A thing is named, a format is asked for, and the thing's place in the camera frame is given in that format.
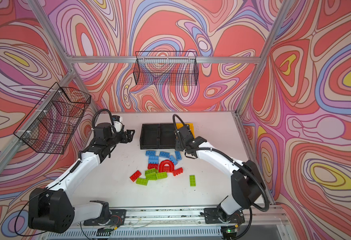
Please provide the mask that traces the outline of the blue lego brick stacked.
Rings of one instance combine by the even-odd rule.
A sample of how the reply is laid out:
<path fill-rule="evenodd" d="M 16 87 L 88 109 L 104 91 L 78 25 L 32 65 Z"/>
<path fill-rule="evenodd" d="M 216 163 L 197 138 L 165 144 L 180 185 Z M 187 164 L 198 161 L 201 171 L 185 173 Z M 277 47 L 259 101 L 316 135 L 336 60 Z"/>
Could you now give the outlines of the blue lego brick stacked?
<path fill-rule="evenodd" d="M 158 165 L 159 164 L 159 156 L 149 156 L 148 163 Z"/>

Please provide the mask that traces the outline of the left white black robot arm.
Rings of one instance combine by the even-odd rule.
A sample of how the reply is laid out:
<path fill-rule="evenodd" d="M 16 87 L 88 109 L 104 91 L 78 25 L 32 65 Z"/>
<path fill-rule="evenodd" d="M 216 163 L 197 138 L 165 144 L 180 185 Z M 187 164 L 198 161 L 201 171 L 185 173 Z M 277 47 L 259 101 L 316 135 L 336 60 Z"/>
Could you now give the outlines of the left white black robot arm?
<path fill-rule="evenodd" d="M 64 233 L 72 225 L 86 221 L 109 224 L 112 216 L 109 203 L 92 200 L 85 205 L 73 205 L 75 190 L 93 169 L 111 156 L 118 144 L 132 142 L 134 130 L 126 130 L 121 117 L 108 109 L 96 112 L 91 121 L 93 138 L 78 153 L 76 162 L 45 188 L 34 189 L 28 202 L 28 227 L 53 233 Z"/>

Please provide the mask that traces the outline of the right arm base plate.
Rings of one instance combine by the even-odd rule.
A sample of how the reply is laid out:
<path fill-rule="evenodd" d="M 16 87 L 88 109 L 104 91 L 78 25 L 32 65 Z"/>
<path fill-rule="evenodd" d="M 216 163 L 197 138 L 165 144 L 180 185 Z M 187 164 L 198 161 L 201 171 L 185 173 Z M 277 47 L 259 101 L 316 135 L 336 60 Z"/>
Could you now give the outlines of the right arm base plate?
<path fill-rule="evenodd" d="M 204 208 L 200 215 L 204 217 L 206 224 L 238 224 L 245 223 L 243 213 L 240 211 L 234 212 L 232 215 L 226 214 L 218 208 Z"/>

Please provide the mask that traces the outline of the blue lego brick right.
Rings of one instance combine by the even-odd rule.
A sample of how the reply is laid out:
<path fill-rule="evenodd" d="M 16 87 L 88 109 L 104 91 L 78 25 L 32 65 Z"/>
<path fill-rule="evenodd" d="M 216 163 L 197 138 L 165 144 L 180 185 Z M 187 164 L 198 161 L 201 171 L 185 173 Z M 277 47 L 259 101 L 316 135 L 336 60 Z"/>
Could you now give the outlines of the blue lego brick right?
<path fill-rule="evenodd" d="M 181 153 L 179 151 L 175 151 L 174 154 L 175 154 L 175 158 L 177 161 L 182 160 L 182 156 L 181 156 Z"/>

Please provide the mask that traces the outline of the red lego brick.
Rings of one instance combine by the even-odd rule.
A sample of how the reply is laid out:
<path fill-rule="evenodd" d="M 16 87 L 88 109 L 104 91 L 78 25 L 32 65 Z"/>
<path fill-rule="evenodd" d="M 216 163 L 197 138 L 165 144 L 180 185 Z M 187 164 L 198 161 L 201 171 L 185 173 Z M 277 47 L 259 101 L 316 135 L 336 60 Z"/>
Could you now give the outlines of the red lego brick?
<path fill-rule="evenodd" d="M 183 173 L 183 168 L 178 168 L 172 171 L 173 176 L 178 176 Z"/>
<path fill-rule="evenodd" d="M 132 182 L 135 182 L 141 175 L 142 173 L 140 171 L 135 171 L 129 178 Z"/>
<path fill-rule="evenodd" d="M 158 166 L 159 166 L 159 164 L 148 164 L 147 169 L 148 170 L 151 170 L 151 169 L 158 170 Z"/>

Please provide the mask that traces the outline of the green lego brick top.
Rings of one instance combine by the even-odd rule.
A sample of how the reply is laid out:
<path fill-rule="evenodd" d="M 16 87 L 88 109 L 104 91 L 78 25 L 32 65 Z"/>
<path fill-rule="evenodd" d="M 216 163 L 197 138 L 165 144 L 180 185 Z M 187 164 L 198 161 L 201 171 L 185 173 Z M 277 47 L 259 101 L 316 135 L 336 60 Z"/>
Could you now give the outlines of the green lego brick top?
<path fill-rule="evenodd" d="M 156 169 L 150 169 L 145 171 L 145 178 L 150 181 L 156 181 L 157 180 L 157 171 Z"/>

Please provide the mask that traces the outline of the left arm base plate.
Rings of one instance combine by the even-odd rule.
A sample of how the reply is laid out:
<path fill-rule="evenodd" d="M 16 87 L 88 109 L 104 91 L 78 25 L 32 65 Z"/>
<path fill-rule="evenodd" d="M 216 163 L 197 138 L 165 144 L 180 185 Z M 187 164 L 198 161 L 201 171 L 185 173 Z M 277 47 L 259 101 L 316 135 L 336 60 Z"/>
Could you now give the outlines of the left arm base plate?
<path fill-rule="evenodd" d="M 84 221 L 85 226 L 116 226 L 119 227 L 124 225 L 125 217 L 126 217 L 125 209 L 111 209 L 109 210 L 109 214 L 105 216 L 101 216 L 96 219 L 90 219 Z"/>

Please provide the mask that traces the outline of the left black bin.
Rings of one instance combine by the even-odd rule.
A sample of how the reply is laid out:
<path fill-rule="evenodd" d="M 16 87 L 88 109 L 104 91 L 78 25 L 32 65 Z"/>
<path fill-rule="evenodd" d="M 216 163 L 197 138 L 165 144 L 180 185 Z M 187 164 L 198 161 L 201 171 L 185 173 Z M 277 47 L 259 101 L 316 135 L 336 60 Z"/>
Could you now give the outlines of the left black bin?
<path fill-rule="evenodd" d="M 143 124 L 140 134 L 141 150 L 156 150 L 159 147 L 159 124 Z"/>

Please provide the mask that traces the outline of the green lego brick right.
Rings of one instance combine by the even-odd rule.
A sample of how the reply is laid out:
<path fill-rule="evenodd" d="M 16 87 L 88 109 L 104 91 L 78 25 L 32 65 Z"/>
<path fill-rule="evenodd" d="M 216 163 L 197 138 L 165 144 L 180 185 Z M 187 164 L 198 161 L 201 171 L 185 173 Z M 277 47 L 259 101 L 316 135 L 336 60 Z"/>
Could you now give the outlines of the green lego brick right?
<path fill-rule="evenodd" d="M 158 180 L 166 179 L 167 177 L 168 177 L 167 172 L 156 173 L 156 178 L 157 178 Z"/>

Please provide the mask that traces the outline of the lone green lego brick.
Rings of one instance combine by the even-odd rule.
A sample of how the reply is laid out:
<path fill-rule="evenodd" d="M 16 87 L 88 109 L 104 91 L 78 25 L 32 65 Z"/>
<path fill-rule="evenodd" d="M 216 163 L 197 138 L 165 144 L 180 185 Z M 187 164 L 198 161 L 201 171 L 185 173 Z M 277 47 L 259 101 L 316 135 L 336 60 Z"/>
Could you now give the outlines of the lone green lego brick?
<path fill-rule="evenodd" d="M 196 178 L 195 175 L 190 175 L 189 176 L 189 185 L 191 187 L 196 187 Z"/>

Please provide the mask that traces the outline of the red arch lego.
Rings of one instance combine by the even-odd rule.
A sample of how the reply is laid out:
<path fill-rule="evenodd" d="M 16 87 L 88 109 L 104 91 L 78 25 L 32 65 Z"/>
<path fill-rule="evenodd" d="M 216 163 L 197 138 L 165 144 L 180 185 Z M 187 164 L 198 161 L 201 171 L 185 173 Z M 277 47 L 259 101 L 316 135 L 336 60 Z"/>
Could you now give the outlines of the red arch lego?
<path fill-rule="evenodd" d="M 174 171 L 174 163 L 171 160 L 164 160 L 158 166 L 159 173 L 172 173 Z"/>

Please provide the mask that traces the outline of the black bin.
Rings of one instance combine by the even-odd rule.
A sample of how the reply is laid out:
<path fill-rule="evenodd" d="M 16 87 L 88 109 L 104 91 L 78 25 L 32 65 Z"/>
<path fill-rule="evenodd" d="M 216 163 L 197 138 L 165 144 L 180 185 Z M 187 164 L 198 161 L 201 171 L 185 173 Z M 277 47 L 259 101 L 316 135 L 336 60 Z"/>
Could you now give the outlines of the black bin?
<path fill-rule="evenodd" d="M 159 124 L 143 124 L 140 134 L 141 150 L 156 150 L 159 147 Z"/>
<path fill-rule="evenodd" d="M 175 149 L 176 135 L 173 124 L 159 124 L 159 149 Z"/>

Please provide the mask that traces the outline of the blue lego brick top left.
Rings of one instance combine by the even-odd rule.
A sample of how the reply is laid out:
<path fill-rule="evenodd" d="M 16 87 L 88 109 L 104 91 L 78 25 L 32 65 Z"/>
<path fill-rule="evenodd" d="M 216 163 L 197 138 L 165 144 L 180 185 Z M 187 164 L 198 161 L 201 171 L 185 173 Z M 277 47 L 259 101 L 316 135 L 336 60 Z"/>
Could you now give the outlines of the blue lego brick top left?
<path fill-rule="evenodd" d="M 150 157 L 150 156 L 156 156 L 156 151 L 153 150 L 148 150 L 145 152 L 145 155 Z"/>

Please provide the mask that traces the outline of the middle black bin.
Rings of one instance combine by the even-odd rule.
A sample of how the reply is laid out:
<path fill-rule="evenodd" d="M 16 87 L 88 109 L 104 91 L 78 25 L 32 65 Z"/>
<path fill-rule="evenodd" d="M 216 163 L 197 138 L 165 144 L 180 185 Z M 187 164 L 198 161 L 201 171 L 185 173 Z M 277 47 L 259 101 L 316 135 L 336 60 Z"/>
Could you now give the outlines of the middle black bin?
<path fill-rule="evenodd" d="M 159 149 L 175 149 L 176 135 L 173 124 L 159 124 Z"/>

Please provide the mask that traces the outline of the blue lego brick middle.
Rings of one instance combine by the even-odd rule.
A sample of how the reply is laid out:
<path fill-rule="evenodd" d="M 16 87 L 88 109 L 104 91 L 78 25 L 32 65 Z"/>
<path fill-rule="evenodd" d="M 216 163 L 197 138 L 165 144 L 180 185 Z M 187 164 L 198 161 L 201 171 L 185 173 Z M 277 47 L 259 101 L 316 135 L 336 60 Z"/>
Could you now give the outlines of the blue lego brick middle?
<path fill-rule="evenodd" d="M 163 152 L 163 151 L 161 151 L 161 152 L 159 153 L 159 157 L 165 158 L 165 159 L 169 159 L 170 153 L 169 153 L 169 152 Z"/>

